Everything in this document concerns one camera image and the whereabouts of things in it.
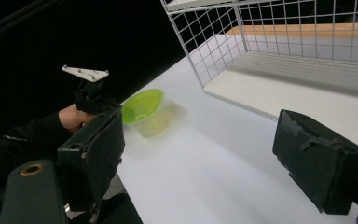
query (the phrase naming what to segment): hand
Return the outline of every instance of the hand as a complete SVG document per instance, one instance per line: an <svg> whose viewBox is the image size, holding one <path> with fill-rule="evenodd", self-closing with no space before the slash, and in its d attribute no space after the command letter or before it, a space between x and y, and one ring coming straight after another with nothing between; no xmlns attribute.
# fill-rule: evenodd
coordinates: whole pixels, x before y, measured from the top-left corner
<svg viewBox="0 0 358 224"><path fill-rule="evenodd" d="M95 115L76 109L75 104L69 105L58 113L62 126L71 133L77 133Z"/></svg>

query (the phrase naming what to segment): black sleeve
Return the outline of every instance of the black sleeve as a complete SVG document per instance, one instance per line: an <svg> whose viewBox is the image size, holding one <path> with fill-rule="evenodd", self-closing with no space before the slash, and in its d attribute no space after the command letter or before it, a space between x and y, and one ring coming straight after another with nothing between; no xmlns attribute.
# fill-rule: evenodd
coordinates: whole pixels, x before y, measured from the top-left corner
<svg viewBox="0 0 358 224"><path fill-rule="evenodd" d="M26 125L10 129L0 136L0 188L17 166L55 154L71 133L62 127L58 112Z"/></svg>

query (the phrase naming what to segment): translucent green bowl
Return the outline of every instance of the translucent green bowl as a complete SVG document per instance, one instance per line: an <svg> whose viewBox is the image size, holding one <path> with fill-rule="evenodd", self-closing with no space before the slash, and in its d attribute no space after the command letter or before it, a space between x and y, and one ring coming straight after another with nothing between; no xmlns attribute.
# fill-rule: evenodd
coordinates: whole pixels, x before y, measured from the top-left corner
<svg viewBox="0 0 358 224"><path fill-rule="evenodd" d="M159 89L141 91L133 95L121 107L123 123L134 124L148 119L158 111L163 98L164 92Z"/></svg>

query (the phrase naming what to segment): wire mesh panel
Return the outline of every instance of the wire mesh panel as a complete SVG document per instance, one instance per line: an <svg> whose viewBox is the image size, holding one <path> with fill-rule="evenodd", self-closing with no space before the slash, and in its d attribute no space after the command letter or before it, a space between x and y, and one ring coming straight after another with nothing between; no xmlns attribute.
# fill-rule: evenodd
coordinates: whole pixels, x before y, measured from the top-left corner
<svg viewBox="0 0 358 224"><path fill-rule="evenodd" d="M246 52L358 63L358 0L161 0L202 87Z"/></svg>

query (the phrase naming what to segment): white table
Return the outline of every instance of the white table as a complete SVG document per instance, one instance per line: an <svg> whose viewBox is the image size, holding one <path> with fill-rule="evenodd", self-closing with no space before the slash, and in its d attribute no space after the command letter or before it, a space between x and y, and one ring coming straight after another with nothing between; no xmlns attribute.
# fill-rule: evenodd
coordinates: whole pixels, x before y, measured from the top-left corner
<svg viewBox="0 0 358 224"><path fill-rule="evenodd" d="M149 223L355 223L320 214L272 153L276 121L206 94L186 58L146 85L175 108L163 133L128 126L118 174Z"/></svg>

